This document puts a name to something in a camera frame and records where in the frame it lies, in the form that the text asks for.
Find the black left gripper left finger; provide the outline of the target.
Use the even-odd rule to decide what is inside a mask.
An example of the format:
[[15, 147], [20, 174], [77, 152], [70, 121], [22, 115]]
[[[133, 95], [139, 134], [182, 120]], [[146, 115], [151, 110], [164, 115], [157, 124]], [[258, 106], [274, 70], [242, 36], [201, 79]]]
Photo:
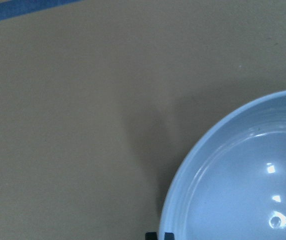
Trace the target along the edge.
[[157, 232], [146, 232], [145, 240], [158, 240]]

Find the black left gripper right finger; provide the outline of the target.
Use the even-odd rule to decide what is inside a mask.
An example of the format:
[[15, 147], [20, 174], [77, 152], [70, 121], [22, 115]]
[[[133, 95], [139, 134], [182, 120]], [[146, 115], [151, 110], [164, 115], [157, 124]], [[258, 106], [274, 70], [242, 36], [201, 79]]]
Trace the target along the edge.
[[175, 235], [172, 232], [164, 233], [164, 240], [175, 240]]

